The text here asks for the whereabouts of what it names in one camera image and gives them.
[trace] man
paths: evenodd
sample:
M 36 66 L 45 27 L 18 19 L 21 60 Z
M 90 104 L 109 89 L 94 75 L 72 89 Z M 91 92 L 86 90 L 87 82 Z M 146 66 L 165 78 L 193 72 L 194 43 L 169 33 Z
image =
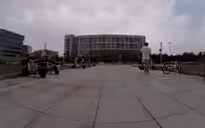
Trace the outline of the man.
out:
M 149 73 L 149 64 L 150 64 L 150 56 L 151 56 L 151 49 L 148 47 L 149 43 L 145 43 L 145 45 L 142 47 L 142 62 L 144 63 L 144 71 Z

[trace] white shirt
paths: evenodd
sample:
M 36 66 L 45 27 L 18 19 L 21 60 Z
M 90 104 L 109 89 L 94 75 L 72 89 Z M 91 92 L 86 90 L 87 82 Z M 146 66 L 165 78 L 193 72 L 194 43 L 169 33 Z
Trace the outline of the white shirt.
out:
M 151 49 L 147 46 L 143 46 L 141 49 L 142 60 L 150 60 Z

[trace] office building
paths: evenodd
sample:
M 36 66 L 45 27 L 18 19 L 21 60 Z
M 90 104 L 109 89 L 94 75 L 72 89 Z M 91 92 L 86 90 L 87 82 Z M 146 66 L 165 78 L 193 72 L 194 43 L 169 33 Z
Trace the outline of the office building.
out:
M 32 47 L 29 45 L 23 45 L 22 47 L 22 57 L 26 57 L 32 52 Z
M 97 57 L 114 60 L 117 58 L 137 58 L 140 49 L 146 41 L 141 35 L 80 35 L 75 42 L 70 36 L 65 39 L 65 52 L 72 54 L 77 49 L 79 57 Z
M 65 35 L 64 50 L 66 56 L 78 56 L 78 37 L 75 35 Z
M 0 29 L 0 57 L 21 57 L 24 36 Z

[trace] road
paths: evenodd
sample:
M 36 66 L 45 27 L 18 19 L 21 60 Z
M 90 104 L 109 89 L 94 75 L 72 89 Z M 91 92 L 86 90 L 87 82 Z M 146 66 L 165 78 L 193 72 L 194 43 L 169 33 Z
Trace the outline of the road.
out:
M 205 83 L 195 76 L 104 65 L 9 82 L 0 128 L 205 128 Z

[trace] overcast sky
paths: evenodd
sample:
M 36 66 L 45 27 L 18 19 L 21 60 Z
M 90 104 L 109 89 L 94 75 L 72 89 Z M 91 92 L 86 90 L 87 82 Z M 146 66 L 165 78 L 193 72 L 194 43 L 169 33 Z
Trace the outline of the overcast sky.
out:
M 205 0 L 0 0 L 0 28 L 63 53 L 65 34 L 145 35 L 154 52 L 205 51 Z

